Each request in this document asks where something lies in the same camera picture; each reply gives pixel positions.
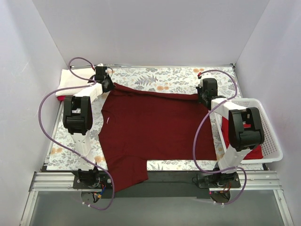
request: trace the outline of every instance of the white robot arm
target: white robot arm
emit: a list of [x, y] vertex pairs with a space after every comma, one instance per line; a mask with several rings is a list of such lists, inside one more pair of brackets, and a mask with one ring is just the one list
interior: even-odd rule
[[[66, 96], [64, 100], [63, 124], [68, 129], [75, 144], [75, 149], [82, 156], [95, 163], [91, 153], [90, 129], [93, 124], [91, 104], [101, 94], [114, 88], [107, 73], [107, 67], [95, 68], [95, 85], [91, 85], [73, 96]], [[93, 165], [80, 158], [79, 169], [91, 170]]]
[[[225, 97], [217, 94], [217, 81], [211, 75], [199, 77], [200, 85], [197, 87], [198, 100], [209, 110], [213, 109]], [[229, 141], [230, 145], [225, 155], [218, 162], [218, 169], [223, 170], [229, 167], [237, 167], [245, 156], [254, 148], [264, 142], [264, 133], [259, 110], [255, 107], [239, 106], [230, 100], [214, 110], [215, 113], [229, 120]], [[233, 174], [236, 169], [224, 171], [224, 174]]]

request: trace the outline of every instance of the t-shirt sleeve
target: t-shirt sleeve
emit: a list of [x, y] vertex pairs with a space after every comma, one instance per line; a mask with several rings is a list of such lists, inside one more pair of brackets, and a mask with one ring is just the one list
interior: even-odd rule
[[135, 156], [117, 156], [106, 160], [118, 192], [148, 179], [147, 161]]

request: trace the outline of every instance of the white laundry basket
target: white laundry basket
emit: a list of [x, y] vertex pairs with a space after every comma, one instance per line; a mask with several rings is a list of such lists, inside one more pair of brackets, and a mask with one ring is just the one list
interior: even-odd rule
[[[277, 140], [276, 134], [272, 128], [272, 125], [268, 119], [266, 112], [263, 109], [262, 104], [259, 100], [253, 98], [237, 98], [232, 100], [233, 103], [244, 106], [244, 107], [257, 107], [260, 112], [262, 127], [264, 130], [264, 142], [261, 145], [262, 149], [262, 159], [252, 159], [252, 160], [242, 160], [242, 164], [251, 163], [268, 163], [273, 161], [279, 161], [282, 159], [283, 154], [280, 144]], [[218, 125], [218, 131], [222, 140], [222, 146], [224, 151], [227, 150], [224, 138], [222, 136], [222, 116], [214, 113]]]

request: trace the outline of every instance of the white wall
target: white wall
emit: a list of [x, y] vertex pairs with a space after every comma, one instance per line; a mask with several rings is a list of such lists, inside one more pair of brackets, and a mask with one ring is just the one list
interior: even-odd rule
[[268, 1], [33, 0], [65, 62], [124, 65], [235, 63]]
[[[17, 226], [49, 145], [38, 107], [66, 64], [31, 0], [0, 0], [0, 31], [0, 225]], [[53, 97], [43, 111], [48, 132], [57, 110]]]
[[284, 157], [270, 165], [283, 184], [295, 225], [301, 225], [301, 1], [271, 0], [237, 62], [244, 97], [259, 99]]

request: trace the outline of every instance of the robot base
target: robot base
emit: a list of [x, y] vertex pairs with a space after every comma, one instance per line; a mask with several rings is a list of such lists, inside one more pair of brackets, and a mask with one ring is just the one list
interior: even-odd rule
[[99, 171], [97, 167], [85, 170], [77, 170], [74, 174], [73, 189], [101, 189], [101, 184], [105, 184], [107, 189], [112, 189], [110, 177], [103, 171]]
[[224, 187], [228, 183], [231, 183], [231, 188], [240, 188], [241, 184], [237, 172], [229, 175], [227, 174], [210, 174], [203, 175], [198, 174], [198, 186], [199, 188], [217, 188]]

